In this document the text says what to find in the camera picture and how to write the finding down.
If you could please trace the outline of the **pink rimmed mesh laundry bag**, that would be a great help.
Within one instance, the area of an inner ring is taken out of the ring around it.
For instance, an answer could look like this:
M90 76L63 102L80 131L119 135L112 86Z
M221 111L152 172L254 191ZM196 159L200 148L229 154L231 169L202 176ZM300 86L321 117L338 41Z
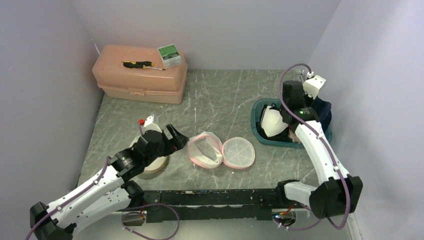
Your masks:
M210 170L222 164L242 170L250 167L256 159L255 148L247 139L233 137L222 142L209 131L191 137L186 152L194 165Z

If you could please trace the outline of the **beige mesh laundry bag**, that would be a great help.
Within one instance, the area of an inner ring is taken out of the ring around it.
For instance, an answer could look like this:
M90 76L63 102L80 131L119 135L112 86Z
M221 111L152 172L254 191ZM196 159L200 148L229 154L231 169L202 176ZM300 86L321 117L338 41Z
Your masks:
M161 170L164 170L169 162L169 156L162 156L155 159L149 166L144 168L142 175L154 175L158 174Z

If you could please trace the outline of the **white bra with black trim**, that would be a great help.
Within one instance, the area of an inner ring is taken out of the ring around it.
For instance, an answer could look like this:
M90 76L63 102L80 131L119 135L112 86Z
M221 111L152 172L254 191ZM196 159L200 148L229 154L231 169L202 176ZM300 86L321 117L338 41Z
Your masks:
M289 126L283 122L280 109L274 105L264 105L260 115L260 127L270 138L283 133Z

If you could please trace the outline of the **red and navy bra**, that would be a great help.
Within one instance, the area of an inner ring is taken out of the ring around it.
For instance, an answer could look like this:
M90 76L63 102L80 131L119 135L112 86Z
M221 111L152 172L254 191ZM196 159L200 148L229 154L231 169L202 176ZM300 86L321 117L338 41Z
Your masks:
M328 130L330 123L332 121L332 104L328 101L324 101L319 97L316 97L316 99L311 104L311 107L315 110L317 113L320 123L322 126L322 130L324 133Z

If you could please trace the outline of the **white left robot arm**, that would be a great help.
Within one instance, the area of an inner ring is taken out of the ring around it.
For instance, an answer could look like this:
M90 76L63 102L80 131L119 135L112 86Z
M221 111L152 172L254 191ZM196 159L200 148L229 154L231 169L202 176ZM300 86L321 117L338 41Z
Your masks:
M74 235L112 212L137 210L145 203L144 191L133 178L160 157L183 149L189 138L166 125L171 138L152 123L128 148L107 156L103 167L89 180L48 204L30 208L29 239L71 240Z

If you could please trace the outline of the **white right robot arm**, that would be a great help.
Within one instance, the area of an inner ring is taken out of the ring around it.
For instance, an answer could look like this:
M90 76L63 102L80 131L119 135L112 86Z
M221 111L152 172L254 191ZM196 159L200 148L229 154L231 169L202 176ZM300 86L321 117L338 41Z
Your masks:
M293 202L308 206L318 219L353 213L363 189L360 177L352 176L338 160L327 140L316 111L306 104L301 82L279 83L280 114L305 148L318 177L318 187L299 180L278 183L276 203L287 208Z

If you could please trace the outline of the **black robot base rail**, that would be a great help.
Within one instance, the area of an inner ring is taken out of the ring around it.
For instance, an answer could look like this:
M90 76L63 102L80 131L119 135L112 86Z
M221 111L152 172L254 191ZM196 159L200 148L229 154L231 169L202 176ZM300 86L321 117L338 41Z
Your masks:
M274 188L146 190L131 200L124 212L145 214L148 223L189 220L271 220L280 212L300 210L298 203L282 200Z

